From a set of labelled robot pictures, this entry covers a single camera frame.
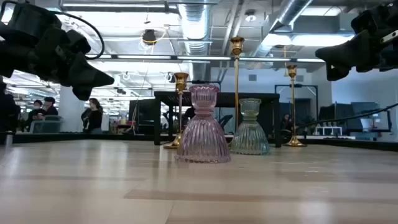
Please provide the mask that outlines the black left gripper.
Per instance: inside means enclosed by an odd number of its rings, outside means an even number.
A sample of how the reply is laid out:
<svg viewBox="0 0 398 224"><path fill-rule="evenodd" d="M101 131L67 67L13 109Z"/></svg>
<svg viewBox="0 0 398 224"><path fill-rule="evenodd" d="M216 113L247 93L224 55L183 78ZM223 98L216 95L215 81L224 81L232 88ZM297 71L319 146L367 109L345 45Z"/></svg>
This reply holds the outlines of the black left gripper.
<svg viewBox="0 0 398 224"><path fill-rule="evenodd" d="M91 66L85 52L85 38L74 30L49 28L34 45L0 40L0 75L11 77L15 70L37 75L45 81L73 86L81 101L90 99L93 87L112 85L114 78Z"/></svg>

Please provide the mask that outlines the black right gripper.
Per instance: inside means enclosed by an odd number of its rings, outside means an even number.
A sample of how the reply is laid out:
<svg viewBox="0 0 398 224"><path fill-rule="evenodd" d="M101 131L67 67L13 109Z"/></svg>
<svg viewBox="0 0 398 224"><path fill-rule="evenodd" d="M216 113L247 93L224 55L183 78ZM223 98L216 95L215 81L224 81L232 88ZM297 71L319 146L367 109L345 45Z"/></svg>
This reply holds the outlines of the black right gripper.
<svg viewBox="0 0 398 224"><path fill-rule="evenodd" d="M315 51L315 56L327 63L328 81L341 79L336 67L365 64L366 69L380 71L398 68L398 0L361 12L351 21L351 27L356 34L351 40Z"/></svg>

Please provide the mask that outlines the tall brass candlestick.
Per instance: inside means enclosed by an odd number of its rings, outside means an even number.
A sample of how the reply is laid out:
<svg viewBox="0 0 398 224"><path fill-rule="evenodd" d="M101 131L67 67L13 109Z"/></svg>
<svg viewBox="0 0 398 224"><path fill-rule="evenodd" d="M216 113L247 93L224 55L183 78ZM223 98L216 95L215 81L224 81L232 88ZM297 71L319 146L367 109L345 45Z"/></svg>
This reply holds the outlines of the tall brass candlestick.
<svg viewBox="0 0 398 224"><path fill-rule="evenodd" d="M234 55L234 117L235 117L235 131L234 136L229 143L229 147L232 148L234 137L237 134L239 127L239 59L243 49L244 39L242 37L233 37L230 39L231 42L231 53Z"/></svg>
<svg viewBox="0 0 398 224"><path fill-rule="evenodd" d="M306 147L305 144L301 143L297 137L297 127L296 127L296 110L295 110L295 77L297 75L297 66L296 65L288 65L287 66L287 74L290 77L291 82L291 91L292 91L292 137L286 146L289 147Z"/></svg>

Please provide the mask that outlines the short brass candlestick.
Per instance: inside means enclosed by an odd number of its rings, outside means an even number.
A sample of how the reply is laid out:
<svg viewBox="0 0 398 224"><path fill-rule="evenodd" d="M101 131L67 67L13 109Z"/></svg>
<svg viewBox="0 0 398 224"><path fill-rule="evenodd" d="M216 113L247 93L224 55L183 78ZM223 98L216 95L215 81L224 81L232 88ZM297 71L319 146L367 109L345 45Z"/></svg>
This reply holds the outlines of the short brass candlestick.
<svg viewBox="0 0 398 224"><path fill-rule="evenodd" d="M170 143L166 144L164 146L164 149L170 149L170 150L177 150L180 146L180 143L182 141L182 96L184 89L186 88L187 85L187 78L188 74L183 73L183 72L178 72L174 74L175 79L176 79L176 89L178 93L178 133L175 137L175 139Z"/></svg>

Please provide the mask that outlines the green ribbed glass candle holder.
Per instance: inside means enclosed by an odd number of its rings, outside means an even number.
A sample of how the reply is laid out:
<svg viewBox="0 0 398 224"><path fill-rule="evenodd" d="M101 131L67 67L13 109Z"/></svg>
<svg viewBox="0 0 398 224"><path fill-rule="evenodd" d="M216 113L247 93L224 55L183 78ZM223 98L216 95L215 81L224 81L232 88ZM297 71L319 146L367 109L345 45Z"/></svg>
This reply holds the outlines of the green ribbed glass candle holder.
<svg viewBox="0 0 398 224"><path fill-rule="evenodd" d="M266 134L257 122L261 102L257 98L239 100L243 120L231 141L230 151L232 153L252 156L265 156L270 153Z"/></svg>

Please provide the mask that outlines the pink ribbed glass candle holder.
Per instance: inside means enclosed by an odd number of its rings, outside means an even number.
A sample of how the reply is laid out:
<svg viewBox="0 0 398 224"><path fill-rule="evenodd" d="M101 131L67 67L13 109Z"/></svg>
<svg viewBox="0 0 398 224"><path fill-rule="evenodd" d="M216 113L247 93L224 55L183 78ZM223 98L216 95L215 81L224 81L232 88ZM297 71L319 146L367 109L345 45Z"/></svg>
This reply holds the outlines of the pink ribbed glass candle holder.
<svg viewBox="0 0 398 224"><path fill-rule="evenodd" d="M228 143L219 122L213 117L219 88L193 85L189 88L194 117L183 133L175 159L193 163L226 163L231 160Z"/></svg>

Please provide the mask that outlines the white pillar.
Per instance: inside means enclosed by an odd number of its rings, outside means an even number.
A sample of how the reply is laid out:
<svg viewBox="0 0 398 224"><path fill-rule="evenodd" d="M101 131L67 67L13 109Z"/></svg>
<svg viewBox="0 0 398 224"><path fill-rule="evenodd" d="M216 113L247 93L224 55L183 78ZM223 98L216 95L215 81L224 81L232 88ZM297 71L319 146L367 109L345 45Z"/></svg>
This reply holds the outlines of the white pillar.
<svg viewBox="0 0 398 224"><path fill-rule="evenodd" d="M81 114L84 110L85 102L74 95L72 87L62 86L58 103L58 114L63 118L61 132L81 132L83 129Z"/></svg>

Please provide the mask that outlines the person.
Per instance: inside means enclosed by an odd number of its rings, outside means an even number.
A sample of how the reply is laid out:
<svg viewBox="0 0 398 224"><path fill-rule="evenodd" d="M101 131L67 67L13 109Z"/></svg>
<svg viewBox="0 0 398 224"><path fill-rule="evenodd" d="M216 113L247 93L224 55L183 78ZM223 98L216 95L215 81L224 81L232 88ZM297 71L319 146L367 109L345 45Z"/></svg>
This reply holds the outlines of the person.
<svg viewBox="0 0 398 224"><path fill-rule="evenodd" d="M41 120L45 110L42 108L43 103L40 100L34 101L34 108L28 114L28 120L26 124L26 130L30 131L30 127L33 121Z"/></svg>
<svg viewBox="0 0 398 224"><path fill-rule="evenodd" d="M83 132L88 134L101 134L103 108L96 98L89 99L90 107L81 114Z"/></svg>
<svg viewBox="0 0 398 224"><path fill-rule="evenodd" d="M54 116L58 116L58 111L56 109L56 107L54 107L55 104L55 98L48 96L44 98L44 110L45 113L44 115L54 115Z"/></svg>
<svg viewBox="0 0 398 224"><path fill-rule="evenodd" d="M290 114L283 115L283 118L281 121L281 130L287 130L290 132L295 130L295 124L294 124L293 118Z"/></svg>

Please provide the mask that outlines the dark computer monitor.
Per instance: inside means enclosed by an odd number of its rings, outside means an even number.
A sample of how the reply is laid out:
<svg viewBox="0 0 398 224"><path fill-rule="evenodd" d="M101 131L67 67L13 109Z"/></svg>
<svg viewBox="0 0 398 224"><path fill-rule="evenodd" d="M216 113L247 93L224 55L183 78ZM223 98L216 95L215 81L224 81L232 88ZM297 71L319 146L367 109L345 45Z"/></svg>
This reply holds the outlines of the dark computer monitor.
<svg viewBox="0 0 398 224"><path fill-rule="evenodd" d="M319 110L318 120L342 119L354 116L351 104L332 104L322 106Z"/></svg>

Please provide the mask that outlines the grey computer monitor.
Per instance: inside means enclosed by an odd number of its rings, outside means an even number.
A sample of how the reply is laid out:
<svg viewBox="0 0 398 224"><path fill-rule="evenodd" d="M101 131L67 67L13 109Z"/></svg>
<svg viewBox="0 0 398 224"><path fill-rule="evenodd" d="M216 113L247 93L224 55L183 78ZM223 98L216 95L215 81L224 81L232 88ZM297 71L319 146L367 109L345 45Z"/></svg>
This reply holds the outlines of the grey computer monitor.
<svg viewBox="0 0 398 224"><path fill-rule="evenodd" d="M352 102L351 105L353 107L355 116L370 113L372 111L376 111L376 110L380 109L380 105L377 102ZM380 118L381 118L381 115L379 115L379 113L376 113L375 115L372 114L372 115L365 116L362 118L356 118L356 120L380 119Z"/></svg>

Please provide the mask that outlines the grey plastic chair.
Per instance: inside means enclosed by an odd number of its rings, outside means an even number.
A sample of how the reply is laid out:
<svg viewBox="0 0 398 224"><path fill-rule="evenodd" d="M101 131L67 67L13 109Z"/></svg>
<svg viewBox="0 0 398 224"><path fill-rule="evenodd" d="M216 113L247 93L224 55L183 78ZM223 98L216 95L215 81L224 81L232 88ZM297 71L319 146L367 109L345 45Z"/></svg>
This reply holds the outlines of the grey plastic chair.
<svg viewBox="0 0 398 224"><path fill-rule="evenodd" d="M44 119L35 120L31 123L29 132L31 134L53 134L59 133L63 118L61 116L48 115Z"/></svg>

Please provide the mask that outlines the black monitor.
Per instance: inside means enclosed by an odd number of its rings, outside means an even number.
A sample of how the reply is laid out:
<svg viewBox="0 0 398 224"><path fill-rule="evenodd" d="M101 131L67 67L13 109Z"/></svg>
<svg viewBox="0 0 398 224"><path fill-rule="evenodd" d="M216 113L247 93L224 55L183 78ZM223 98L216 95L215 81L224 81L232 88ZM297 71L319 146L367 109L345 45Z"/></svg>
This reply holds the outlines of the black monitor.
<svg viewBox="0 0 398 224"><path fill-rule="evenodd" d="M136 134L153 135L155 120L155 99L131 100L129 121L134 122Z"/></svg>

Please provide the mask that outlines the small white rack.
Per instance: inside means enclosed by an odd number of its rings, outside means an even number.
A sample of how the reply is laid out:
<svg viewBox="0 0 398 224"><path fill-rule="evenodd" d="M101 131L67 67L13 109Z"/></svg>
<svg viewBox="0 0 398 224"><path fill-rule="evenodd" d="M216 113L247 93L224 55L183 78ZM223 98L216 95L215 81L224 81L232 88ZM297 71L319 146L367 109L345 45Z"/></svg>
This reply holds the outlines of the small white rack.
<svg viewBox="0 0 398 224"><path fill-rule="evenodd" d="M315 134L320 136L342 136L342 127L319 126L315 128Z"/></svg>

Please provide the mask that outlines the black metal mesh shelf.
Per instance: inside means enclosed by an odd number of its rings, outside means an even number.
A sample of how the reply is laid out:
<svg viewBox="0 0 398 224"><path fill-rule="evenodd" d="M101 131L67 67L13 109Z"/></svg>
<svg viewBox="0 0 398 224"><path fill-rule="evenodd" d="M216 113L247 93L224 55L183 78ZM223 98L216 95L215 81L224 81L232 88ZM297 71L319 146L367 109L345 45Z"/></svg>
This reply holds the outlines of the black metal mesh shelf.
<svg viewBox="0 0 398 224"><path fill-rule="evenodd" d="M178 106L178 93L175 91L155 91L154 103L154 144L160 145L163 139L160 136L160 107L161 103L166 104L171 110L174 106ZM280 95L277 93L240 93L239 99L243 98L258 98L262 101L258 121L261 122L263 130L271 133L271 128L274 130L274 138L270 140L275 144L275 147L281 147L282 137L280 133ZM234 108L235 100L234 93L221 92L217 94L216 107L217 108Z"/></svg>

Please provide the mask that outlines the overhead light bar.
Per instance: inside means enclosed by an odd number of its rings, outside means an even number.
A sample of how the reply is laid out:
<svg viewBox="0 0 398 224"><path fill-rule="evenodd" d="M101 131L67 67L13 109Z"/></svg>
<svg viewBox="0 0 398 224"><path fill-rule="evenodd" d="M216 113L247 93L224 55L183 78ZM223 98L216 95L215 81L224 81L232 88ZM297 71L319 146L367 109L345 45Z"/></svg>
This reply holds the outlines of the overhead light bar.
<svg viewBox="0 0 398 224"><path fill-rule="evenodd" d="M99 59L233 61L235 58L209 55L102 55ZM324 60L318 58L240 57L239 60L242 62L325 63Z"/></svg>

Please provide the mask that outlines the black metal frame stand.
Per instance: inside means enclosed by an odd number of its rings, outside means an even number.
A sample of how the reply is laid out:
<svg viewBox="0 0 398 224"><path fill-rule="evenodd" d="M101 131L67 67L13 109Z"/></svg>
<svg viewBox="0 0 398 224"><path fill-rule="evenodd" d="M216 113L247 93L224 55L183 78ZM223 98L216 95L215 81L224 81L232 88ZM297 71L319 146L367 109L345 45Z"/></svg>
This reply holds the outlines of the black metal frame stand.
<svg viewBox="0 0 398 224"><path fill-rule="evenodd" d="M274 85L274 93L279 95L280 119L283 120L286 114L289 118L295 117L297 124L305 124L315 121L319 115L319 99L317 85L294 85L295 97L292 98L291 84Z"/></svg>

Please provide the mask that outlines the black table edge rail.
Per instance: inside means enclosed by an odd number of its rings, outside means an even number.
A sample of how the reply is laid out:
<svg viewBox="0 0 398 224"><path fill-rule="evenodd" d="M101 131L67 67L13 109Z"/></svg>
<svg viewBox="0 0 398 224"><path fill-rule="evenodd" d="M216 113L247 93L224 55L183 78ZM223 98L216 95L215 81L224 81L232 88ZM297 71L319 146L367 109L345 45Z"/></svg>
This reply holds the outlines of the black table edge rail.
<svg viewBox="0 0 398 224"><path fill-rule="evenodd" d="M33 142L52 141L77 141L77 140L112 140L112 141L150 141L155 142L153 135L115 135L115 134L82 134L82 133L52 133L52 134L12 134L12 143L23 144ZM306 145L326 145L338 147L352 147L358 149L372 149L379 151L398 152L398 142L361 141L348 138L326 138L326 139L301 139Z"/></svg>

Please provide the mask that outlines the slanted silver ventilation duct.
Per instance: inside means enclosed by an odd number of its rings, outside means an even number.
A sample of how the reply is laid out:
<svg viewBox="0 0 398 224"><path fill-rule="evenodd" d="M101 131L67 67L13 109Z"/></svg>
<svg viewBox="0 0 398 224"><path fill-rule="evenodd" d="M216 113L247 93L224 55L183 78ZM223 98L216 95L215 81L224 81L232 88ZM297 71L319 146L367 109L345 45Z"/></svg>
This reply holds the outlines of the slanted silver ventilation duct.
<svg viewBox="0 0 398 224"><path fill-rule="evenodd" d="M252 57L265 57L275 45L288 45L288 36L294 29L294 22L310 5L312 0L283 0L277 12L268 15L262 25L262 40Z"/></svg>

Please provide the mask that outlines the large silver ventilation duct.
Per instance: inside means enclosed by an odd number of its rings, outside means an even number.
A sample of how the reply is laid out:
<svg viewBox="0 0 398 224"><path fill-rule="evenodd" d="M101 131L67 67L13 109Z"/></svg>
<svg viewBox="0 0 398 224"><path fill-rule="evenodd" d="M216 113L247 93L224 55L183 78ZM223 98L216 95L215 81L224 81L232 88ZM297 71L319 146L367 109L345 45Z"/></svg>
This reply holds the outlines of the large silver ventilation duct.
<svg viewBox="0 0 398 224"><path fill-rule="evenodd" d="M181 29L185 42L185 50L189 56L209 54L210 43L210 6L206 4L179 4Z"/></svg>

